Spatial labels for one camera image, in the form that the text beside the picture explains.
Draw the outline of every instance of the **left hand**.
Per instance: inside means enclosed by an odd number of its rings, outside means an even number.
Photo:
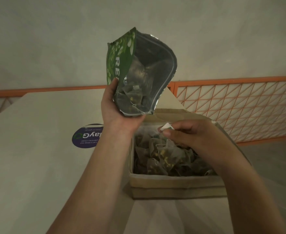
[[[114,92],[118,85],[118,79],[114,78],[104,91],[101,108],[104,128],[114,133],[129,133],[130,136],[143,122],[145,115],[138,117],[125,117],[113,101]]]

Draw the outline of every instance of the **right hand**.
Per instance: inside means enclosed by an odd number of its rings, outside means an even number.
[[[181,120],[171,124],[163,135],[177,144],[191,147],[214,169],[224,166],[234,157],[243,157],[237,147],[211,120]]]

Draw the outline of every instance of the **forearm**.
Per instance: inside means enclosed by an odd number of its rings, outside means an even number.
[[[271,194],[240,153],[219,170],[227,190],[235,233],[286,233]]]
[[[81,179],[48,233],[106,233],[130,141],[130,134],[104,129]]]

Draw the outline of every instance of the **floor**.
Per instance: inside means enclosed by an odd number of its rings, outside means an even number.
[[[264,179],[286,221],[286,141],[241,147]]]

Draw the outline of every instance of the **hand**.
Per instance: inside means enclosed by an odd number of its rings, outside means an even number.
[[[104,129],[114,133],[129,134],[130,136],[137,130],[143,122],[144,116],[125,117],[117,108],[113,101],[114,92],[118,85],[118,79],[114,78],[104,91],[101,109],[104,121]]]
[[[210,120],[182,120],[171,125],[174,130],[166,129],[163,135],[194,149],[215,170],[232,161],[233,156],[243,157],[236,146]]]

